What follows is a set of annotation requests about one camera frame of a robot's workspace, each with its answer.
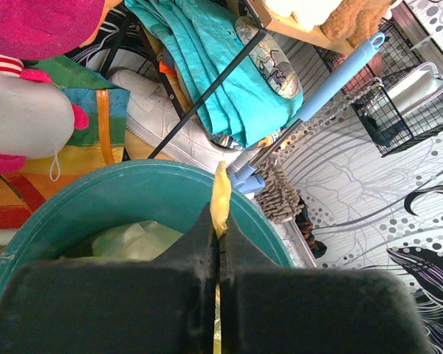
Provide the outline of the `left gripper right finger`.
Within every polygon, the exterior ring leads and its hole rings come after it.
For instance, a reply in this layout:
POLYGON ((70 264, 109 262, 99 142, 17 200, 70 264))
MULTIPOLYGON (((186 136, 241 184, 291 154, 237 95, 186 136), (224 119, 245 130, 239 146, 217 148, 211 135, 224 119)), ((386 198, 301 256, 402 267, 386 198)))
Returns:
POLYGON ((223 353, 432 352, 392 274, 281 267, 234 218, 219 245, 223 353))

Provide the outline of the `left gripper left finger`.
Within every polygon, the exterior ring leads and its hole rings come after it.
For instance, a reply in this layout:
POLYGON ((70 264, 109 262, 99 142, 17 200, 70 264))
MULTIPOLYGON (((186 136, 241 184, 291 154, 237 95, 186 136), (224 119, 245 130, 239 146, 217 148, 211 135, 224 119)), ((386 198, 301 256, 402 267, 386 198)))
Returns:
POLYGON ((22 266, 0 300, 0 353, 211 353, 218 241, 205 207, 150 262, 22 266))

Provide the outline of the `yellow translucent trash bag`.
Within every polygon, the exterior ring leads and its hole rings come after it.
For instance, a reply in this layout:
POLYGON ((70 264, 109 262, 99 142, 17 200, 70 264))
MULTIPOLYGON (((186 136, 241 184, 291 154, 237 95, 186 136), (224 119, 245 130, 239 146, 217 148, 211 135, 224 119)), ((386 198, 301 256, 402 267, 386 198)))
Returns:
POLYGON ((222 352, 219 240, 231 194, 221 162, 188 232, 143 221, 89 239, 66 292, 75 353, 222 352))

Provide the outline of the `light blue floor squeegee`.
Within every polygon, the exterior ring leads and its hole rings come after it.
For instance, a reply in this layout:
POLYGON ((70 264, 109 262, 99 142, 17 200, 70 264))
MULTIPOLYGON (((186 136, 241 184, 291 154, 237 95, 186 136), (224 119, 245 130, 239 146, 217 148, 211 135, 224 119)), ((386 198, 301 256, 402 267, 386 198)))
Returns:
POLYGON ((269 158, 282 143, 309 121, 333 96, 350 81, 378 53, 385 41, 383 32, 364 40, 337 69, 311 94, 294 115, 294 123, 287 128, 269 147, 259 151, 237 172, 228 175, 233 189, 243 194, 257 194, 265 186, 261 177, 254 176, 261 163, 269 158))

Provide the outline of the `white sneakers pair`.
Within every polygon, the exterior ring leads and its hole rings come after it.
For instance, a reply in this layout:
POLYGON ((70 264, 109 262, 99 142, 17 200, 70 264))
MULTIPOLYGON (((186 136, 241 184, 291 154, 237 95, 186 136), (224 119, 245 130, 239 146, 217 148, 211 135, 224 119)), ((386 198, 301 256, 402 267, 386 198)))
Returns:
MULTIPOLYGON (((110 81, 130 91, 127 129, 155 148, 179 122, 164 86, 127 69, 115 72, 110 81)), ((257 153, 255 150, 231 150, 216 146, 209 140, 196 116, 192 116, 162 152, 177 162, 210 173, 216 170, 221 160, 227 162, 230 173, 235 172, 257 153)))

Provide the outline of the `pink round plush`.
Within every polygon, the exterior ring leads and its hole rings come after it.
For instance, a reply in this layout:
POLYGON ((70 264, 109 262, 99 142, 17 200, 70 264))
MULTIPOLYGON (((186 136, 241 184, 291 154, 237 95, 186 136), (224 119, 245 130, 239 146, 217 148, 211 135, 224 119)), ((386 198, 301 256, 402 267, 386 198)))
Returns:
POLYGON ((58 166, 58 153, 74 131, 88 126, 87 113, 49 74, 0 54, 0 173, 15 173, 30 159, 52 157, 58 166))

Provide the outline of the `brown teddy bear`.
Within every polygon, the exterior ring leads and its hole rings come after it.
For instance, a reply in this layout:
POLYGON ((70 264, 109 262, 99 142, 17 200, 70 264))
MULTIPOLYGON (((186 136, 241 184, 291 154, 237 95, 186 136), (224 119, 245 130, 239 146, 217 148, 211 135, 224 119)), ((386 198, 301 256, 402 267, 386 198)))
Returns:
POLYGON ((344 0, 320 29, 330 41, 347 41, 357 48, 379 31, 381 20, 390 19, 392 9, 401 3, 402 0, 344 0))

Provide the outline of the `magenta cloth hat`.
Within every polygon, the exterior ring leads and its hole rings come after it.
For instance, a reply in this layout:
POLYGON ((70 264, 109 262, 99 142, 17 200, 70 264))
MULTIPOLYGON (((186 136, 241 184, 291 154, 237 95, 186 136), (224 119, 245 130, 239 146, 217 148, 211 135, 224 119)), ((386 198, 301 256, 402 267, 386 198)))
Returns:
POLYGON ((97 29, 104 1, 0 1, 0 54, 25 60, 67 53, 97 29))

